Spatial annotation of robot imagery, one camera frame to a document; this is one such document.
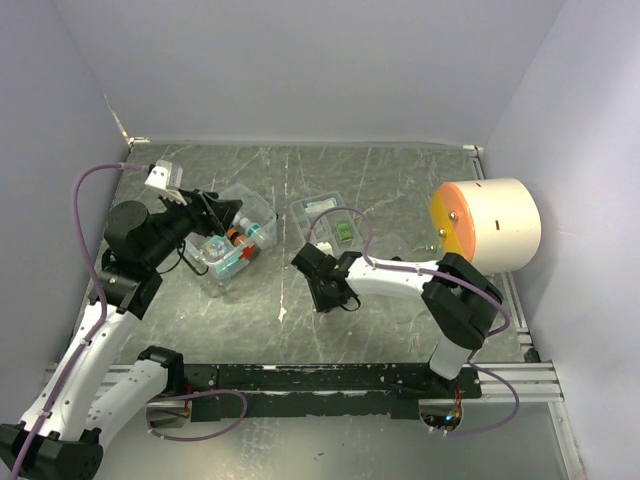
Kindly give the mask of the white teal swab packet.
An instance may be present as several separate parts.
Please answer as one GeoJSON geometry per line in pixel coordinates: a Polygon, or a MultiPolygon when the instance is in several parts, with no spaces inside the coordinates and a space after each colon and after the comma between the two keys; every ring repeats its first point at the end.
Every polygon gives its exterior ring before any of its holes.
{"type": "Polygon", "coordinates": [[[323,212],[331,208],[335,208],[337,206],[336,199],[333,197],[326,198],[324,200],[317,200],[313,202],[308,202],[304,207],[306,212],[323,212]]]}

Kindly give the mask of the green ointment sachet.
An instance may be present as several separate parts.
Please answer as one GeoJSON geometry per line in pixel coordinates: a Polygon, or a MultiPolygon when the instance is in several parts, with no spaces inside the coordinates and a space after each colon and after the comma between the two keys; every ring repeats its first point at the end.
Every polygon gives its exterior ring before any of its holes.
{"type": "Polygon", "coordinates": [[[339,221],[335,225],[338,239],[341,243],[348,243],[354,239],[353,230],[348,221],[339,221]]]}

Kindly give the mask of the clear plastic medicine box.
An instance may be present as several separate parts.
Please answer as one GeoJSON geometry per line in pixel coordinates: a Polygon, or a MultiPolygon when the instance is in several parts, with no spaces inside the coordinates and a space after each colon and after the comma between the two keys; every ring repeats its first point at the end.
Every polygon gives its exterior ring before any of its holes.
{"type": "Polygon", "coordinates": [[[218,284],[232,280],[260,254],[277,244],[277,213],[258,193],[236,183],[220,193],[221,200],[241,200],[242,206],[224,235],[191,234],[186,257],[218,284]]]}

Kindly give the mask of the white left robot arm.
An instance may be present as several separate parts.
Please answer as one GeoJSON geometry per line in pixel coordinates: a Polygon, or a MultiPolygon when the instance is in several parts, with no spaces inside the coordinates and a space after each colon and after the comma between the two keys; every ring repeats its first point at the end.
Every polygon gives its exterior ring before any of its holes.
{"type": "Polygon", "coordinates": [[[1,459],[14,479],[91,479],[107,444],[148,401],[187,392],[182,354],[148,347],[130,373],[97,393],[112,361],[162,283],[158,268],[191,234],[224,235],[242,201],[182,191],[152,214],[138,201],[109,213],[101,267],[80,326],[40,396],[16,424],[1,427],[1,459]]]}

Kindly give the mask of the brown syrup bottle orange cap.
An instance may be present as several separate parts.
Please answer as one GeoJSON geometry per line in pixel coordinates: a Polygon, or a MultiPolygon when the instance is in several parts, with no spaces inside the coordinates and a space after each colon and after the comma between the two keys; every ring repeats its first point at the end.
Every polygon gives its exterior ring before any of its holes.
{"type": "Polygon", "coordinates": [[[239,248],[245,256],[250,256],[255,245],[250,241],[249,237],[236,228],[227,231],[226,236],[235,248],[239,248]]]}

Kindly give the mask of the clear divider tray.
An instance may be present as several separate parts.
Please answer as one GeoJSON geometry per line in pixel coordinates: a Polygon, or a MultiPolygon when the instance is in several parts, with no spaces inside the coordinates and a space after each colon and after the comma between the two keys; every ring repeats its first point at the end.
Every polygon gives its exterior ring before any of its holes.
{"type": "MultiPolygon", "coordinates": [[[[305,241],[311,224],[320,215],[308,215],[304,207],[308,202],[324,200],[333,197],[336,199],[337,207],[345,207],[346,203],[342,195],[338,191],[329,191],[315,196],[295,200],[290,204],[290,218],[298,228],[302,241],[305,241]]],[[[310,242],[316,246],[318,242],[329,242],[333,248],[332,256],[339,258],[345,251],[360,251],[364,245],[363,238],[356,225],[354,214],[347,210],[335,210],[323,215],[320,220],[315,223],[313,232],[310,236],[310,242]],[[341,243],[336,232],[336,223],[339,221],[348,221],[353,230],[354,239],[348,243],[341,243]]]]}

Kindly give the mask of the white plastic medicine bottle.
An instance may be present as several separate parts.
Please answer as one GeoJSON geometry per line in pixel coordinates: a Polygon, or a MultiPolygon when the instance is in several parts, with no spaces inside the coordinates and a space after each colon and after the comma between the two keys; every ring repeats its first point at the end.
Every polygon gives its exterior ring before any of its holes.
{"type": "Polygon", "coordinates": [[[265,237],[262,232],[262,227],[255,221],[248,217],[242,217],[239,221],[239,225],[243,232],[256,244],[260,245],[265,241],[265,237]]]}

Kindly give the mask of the clear bandage bag teal header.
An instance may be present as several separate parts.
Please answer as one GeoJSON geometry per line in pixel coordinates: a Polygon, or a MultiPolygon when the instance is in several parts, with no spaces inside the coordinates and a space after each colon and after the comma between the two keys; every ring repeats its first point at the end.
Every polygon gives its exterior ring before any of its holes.
{"type": "Polygon", "coordinates": [[[211,267],[212,275],[220,282],[230,281],[249,264],[249,260],[240,257],[222,259],[211,267]]]}

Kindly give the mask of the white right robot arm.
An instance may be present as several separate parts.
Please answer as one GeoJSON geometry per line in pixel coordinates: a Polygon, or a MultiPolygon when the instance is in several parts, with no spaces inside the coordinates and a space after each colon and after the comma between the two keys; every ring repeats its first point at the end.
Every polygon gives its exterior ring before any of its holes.
{"type": "Polygon", "coordinates": [[[424,374],[426,390],[439,398],[457,388],[462,367],[504,312],[499,290],[456,253],[418,263],[351,251],[335,258],[307,243],[292,265],[307,280],[318,312],[360,306],[370,295],[422,301],[441,332],[424,374]]]}

